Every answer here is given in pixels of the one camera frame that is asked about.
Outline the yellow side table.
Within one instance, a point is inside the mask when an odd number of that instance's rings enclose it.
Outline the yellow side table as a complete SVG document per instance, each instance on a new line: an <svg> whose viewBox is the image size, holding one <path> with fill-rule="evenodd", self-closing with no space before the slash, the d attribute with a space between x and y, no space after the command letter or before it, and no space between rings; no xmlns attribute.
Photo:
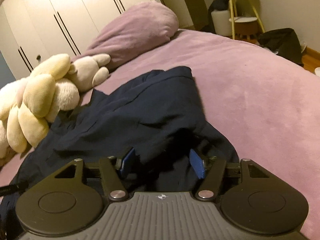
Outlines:
<svg viewBox="0 0 320 240"><path fill-rule="evenodd" d="M258 33L264 33L265 27L259 13L260 2L259 0L229 0L230 22L232 30L232 39L236 35L241 36L236 32L236 24L256 22Z"/></svg>

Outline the purple pillow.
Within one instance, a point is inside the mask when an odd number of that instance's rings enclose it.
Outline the purple pillow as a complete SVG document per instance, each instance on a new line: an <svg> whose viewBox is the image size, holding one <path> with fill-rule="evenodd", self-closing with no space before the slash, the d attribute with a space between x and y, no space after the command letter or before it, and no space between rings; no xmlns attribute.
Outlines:
<svg viewBox="0 0 320 240"><path fill-rule="evenodd" d="M138 3L104 26L87 49L72 61L108 54L111 62L107 67L114 71L139 55L170 42L178 28L178 17L168 7L155 1Z"/></svg>

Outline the navy zip jacket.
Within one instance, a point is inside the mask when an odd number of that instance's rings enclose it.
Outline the navy zip jacket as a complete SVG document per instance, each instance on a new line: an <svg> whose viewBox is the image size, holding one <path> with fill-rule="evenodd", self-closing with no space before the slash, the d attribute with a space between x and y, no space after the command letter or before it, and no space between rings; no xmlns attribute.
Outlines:
<svg viewBox="0 0 320 240"><path fill-rule="evenodd" d="M34 186L75 158L95 163L129 147L136 153L123 181L129 192L193 189L198 178L191 150L239 160L233 145L206 120L191 69L180 66L142 74L108 95L94 90L87 105L59 113L12 183Z"/></svg>

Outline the white round stool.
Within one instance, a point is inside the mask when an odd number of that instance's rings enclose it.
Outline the white round stool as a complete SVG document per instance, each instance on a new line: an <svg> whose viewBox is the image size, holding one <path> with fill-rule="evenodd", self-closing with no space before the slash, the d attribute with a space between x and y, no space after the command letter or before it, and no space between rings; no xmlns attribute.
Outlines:
<svg viewBox="0 0 320 240"><path fill-rule="evenodd" d="M214 10L212 13L213 25L215 32L220 36L231 36L232 25L229 21L230 12L229 10Z"/></svg>

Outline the cream flower plush toy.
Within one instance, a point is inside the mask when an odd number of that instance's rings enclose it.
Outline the cream flower plush toy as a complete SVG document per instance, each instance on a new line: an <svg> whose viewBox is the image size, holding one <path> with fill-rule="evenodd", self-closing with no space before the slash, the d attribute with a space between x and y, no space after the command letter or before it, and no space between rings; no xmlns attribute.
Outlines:
<svg viewBox="0 0 320 240"><path fill-rule="evenodd" d="M35 67L28 77L1 88L1 146L17 153L36 147L46 137L56 82L71 68L68 54L57 54Z"/></svg>

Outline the white bunny plush toy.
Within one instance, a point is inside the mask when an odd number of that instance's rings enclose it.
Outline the white bunny plush toy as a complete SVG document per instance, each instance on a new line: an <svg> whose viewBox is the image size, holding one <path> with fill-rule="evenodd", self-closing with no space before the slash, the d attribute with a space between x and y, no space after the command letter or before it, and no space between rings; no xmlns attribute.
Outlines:
<svg viewBox="0 0 320 240"><path fill-rule="evenodd" d="M109 77L108 54L85 56L71 63L71 69L56 82L52 105L45 119L52 123L59 111L70 111L79 104L80 94L101 84Z"/></svg>

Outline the white wardrobe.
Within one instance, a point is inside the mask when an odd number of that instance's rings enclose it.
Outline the white wardrobe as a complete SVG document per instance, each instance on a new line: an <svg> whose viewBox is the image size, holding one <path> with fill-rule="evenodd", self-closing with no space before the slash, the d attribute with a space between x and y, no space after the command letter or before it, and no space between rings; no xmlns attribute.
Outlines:
<svg viewBox="0 0 320 240"><path fill-rule="evenodd" d="M15 79L50 56L82 54L129 7L158 0L1 0L1 54Z"/></svg>

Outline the black clothes pile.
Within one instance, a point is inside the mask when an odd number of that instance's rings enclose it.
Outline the black clothes pile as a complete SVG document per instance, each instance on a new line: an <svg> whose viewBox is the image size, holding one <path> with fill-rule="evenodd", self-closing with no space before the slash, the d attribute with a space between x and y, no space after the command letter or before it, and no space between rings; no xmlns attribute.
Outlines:
<svg viewBox="0 0 320 240"><path fill-rule="evenodd" d="M276 53L276 55L301 67L304 66L300 42L296 32L292 28L267 31L258 37L257 42L260 46Z"/></svg>

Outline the purple fleece bed blanket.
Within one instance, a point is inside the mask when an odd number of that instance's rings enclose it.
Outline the purple fleece bed blanket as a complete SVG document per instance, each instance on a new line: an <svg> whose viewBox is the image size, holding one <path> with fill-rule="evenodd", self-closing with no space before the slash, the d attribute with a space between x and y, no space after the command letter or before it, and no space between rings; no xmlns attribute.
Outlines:
<svg viewBox="0 0 320 240"><path fill-rule="evenodd" d="M180 65L191 68L208 121L239 157L304 194L309 214L302 231L319 239L319 77L250 43L179 30L169 43L120 66L100 90Z"/></svg>

